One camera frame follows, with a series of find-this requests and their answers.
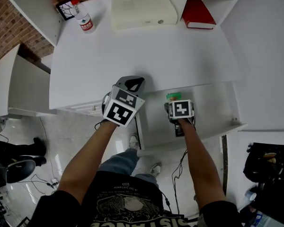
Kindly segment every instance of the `forearm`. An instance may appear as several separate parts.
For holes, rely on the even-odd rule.
[[[199,208],[213,201],[225,200],[215,164],[194,127],[184,123],[182,128],[187,146],[189,171],[194,182]]]
[[[112,122],[101,124],[63,172],[58,189],[72,194],[80,204],[97,173],[104,151],[116,126]]]

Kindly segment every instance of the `white floor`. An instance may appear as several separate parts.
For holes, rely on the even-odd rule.
[[[49,182],[54,177],[60,180],[63,170],[94,133],[94,126],[97,122],[101,121],[101,118],[59,111],[57,115],[42,116],[41,120],[48,139],[49,154],[47,153],[45,156],[47,163],[42,167],[37,167],[34,174]],[[112,155],[127,149],[128,140],[135,131],[133,123],[128,128],[118,127],[109,142],[102,162]],[[44,130],[38,117],[23,117],[21,120],[10,119],[7,121],[6,127],[1,134],[8,137],[9,142],[12,144],[32,144],[33,137],[40,137],[42,140],[45,140]],[[220,139],[218,137],[211,138],[204,141],[204,144],[217,166],[220,179],[222,179],[223,161]],[[133,175],[136,173],[146,173],[154,163],[161,162],[163,167],[158,177],[158,184],[160,190],[168,197],[174,213],[177,212],[177,206],[171,174],[179,165],[184,151],[185,149],[183,148],[141,157],[133,172]],[[23,181],[30,181],[32,176]],[[34,176],[33,180],[39,181],[36,176]],[[40,192],[46,195],[53,192],[53,189],[46,184],[36,182],[35,185]],[[16,226],[26,216],[31,218],[38,200],[43,195],[38,190],[31,182],[13,183],[6,186],[7,197],[4,198],[4,201],[9,208],[7,221],[12,226]],[[186,157],[183,161],[183,173],[181,178],[177,180],[177,198],[180,213],[186,217],[193,217],[198,213],[194,195],[195,191]]]

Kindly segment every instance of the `white sneaker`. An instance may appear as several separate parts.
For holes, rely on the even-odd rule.
[[[129,148],[140,150],[140,144],[137,134],[133,134],[129,139]]]
[[[162,168],[161,162],[154,164],[153,167],[151,168],[150,174],[153,175],[154,177],[159,176],[159,174],[161,173],[161,168]]]

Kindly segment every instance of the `plastic bottle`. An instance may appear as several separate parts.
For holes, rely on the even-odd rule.
[[[95,26],[91,21],[89,13],[83,4],[79,0],[71,0],[72,13],[80,24],[82,30],[86,34],[90,34],[95,30]]]

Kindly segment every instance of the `bottle cap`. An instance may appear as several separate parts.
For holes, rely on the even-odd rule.
[[[78,4],[79,3],[79,0],[71,0],[71,4],[72,5],[76,5],[76,4]]]

